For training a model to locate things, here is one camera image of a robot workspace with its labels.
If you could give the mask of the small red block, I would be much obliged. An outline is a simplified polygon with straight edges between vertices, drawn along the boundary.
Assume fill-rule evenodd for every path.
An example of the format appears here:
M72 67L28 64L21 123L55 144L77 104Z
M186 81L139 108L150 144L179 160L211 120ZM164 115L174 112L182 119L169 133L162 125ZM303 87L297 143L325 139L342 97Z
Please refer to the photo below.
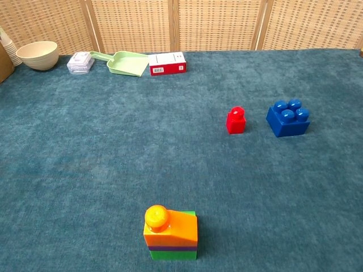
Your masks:
M244 109L240 106L233 107L227 114L226 128L229 134L242 134L246 127Z

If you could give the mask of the blue four-stud block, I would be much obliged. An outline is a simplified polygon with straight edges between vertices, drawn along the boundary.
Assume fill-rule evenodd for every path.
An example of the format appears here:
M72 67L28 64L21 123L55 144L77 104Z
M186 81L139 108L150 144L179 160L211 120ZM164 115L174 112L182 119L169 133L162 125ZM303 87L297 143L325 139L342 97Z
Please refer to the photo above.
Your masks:
M278 100L268 110L266 120L276 137L302 135L309 127L309 110L300 99Z

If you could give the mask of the purple block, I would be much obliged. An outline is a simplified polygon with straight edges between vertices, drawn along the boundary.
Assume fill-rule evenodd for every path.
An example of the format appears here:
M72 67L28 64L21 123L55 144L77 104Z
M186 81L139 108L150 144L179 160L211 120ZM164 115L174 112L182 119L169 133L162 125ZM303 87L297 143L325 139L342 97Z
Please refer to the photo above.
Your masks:
M166 251L166 252L196 252L197 247L196 246L148 246L148 249L150 251Z

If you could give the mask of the orange and green toy block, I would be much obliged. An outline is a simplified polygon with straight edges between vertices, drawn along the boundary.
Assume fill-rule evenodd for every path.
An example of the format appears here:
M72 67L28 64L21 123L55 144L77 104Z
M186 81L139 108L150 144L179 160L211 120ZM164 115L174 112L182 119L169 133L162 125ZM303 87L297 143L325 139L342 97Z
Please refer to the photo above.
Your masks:
M195 211L182 211L192 215L196 215ZM197 257L196 252L166 252L166 251L149 251L153 260L195 260Z

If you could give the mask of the paper cups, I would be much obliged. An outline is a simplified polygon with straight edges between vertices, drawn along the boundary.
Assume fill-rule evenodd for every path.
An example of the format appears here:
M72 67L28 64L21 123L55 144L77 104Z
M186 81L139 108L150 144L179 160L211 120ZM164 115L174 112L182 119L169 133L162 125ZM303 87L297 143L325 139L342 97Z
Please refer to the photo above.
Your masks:
M9 55L14 66L18 66L22 63L22 60L16 55L17 48L14 42L9 38L7 33L0 26L0 43L4 47L5 51Z

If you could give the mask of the red and white carton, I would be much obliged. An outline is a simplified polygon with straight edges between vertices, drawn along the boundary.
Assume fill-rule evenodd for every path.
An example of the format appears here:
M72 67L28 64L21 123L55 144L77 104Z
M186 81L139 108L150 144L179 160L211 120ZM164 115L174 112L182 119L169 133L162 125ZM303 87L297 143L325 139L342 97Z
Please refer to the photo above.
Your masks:
M182 52L148 55L151 76L187 72L187 62Z

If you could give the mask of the blue carpet table cover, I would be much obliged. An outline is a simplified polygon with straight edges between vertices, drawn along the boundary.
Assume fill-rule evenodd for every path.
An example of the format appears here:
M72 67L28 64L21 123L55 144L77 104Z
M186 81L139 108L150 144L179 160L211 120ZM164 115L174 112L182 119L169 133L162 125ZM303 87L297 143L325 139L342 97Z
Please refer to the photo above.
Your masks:
M185 58L138 78L62 57L0 84L0 272L363 272L359 52ZM276 137L268 110L291 99L309 127ZM151 258L153 205L196 212L195 260Z

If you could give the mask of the light green dustpan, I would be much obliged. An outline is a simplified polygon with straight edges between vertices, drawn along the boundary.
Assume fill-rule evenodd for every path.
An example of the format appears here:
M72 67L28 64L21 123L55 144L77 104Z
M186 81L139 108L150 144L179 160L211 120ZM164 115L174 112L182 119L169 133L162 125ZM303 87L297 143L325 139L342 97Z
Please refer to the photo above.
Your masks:
M149 64L148 55L127 51L119 51L114 55L91 51L90 56L106 61L109 71L119 75L141 77Z

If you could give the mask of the woven bamboo folding screen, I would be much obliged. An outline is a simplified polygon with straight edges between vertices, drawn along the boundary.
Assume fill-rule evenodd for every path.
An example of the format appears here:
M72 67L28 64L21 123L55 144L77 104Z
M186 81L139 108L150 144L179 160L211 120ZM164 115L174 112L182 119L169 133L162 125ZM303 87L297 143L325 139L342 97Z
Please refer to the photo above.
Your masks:
M363 0L0 0L17 47L113 53L363 48Z

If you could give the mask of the clear plastic box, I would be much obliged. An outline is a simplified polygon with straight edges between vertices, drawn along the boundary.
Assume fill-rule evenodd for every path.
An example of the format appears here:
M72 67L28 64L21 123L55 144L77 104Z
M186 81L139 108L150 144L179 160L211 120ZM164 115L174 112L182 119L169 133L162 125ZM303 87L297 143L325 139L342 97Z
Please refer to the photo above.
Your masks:
M69 59L67 68L71 74L87 74L93 63L90 52L76 52Z

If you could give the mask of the beige bowl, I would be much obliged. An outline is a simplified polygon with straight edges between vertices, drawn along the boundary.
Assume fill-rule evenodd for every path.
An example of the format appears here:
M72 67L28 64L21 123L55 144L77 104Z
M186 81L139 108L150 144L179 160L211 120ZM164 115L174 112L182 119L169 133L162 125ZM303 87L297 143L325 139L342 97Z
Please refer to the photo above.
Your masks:
M49 70L59 59L58 44L54 41L38 41L27 44L16 51L16 56L35 70Z

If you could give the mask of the brown cardboard box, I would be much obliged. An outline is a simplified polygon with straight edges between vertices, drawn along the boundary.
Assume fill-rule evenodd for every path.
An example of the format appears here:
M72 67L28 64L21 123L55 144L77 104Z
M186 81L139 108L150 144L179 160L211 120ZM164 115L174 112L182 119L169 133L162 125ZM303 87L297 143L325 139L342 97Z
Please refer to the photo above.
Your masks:
M14 65L0 42L0 84L14 72Z

